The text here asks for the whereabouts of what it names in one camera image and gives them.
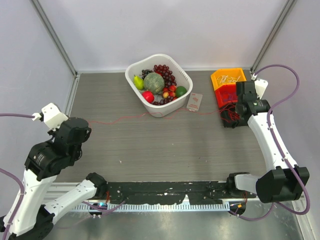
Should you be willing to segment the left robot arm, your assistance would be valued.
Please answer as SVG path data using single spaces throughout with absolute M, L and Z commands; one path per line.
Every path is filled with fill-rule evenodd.
M 71 117 L 56 130 L 48 132 L 52 139 L 31 148 L 14 204 L 0 219 L 4 239 L 42 240 L 75 206 L 91 198 L 100 200 L 106 195 L 107 181 L 93 172 L 63 196 L 43 203 L 61 170 L 73 166 L 81 158 L 82 144 L 89 139 L 91 131 L 86 120 Z

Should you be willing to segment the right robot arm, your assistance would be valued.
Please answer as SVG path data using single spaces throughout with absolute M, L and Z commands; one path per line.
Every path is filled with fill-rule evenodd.
M 298 200 L 309 180 L 306 167 L 299 167 L 289 154 L 275 124 L 270 104 L 259 99 L 254 81 L 236 83 L 235 111 L 254 133 L 264 157 L 266 173 L 255 176 L 247 172 L 229 174 L 226 193 L 233 198 L 243 191 L 255 194 L 262 203 Z

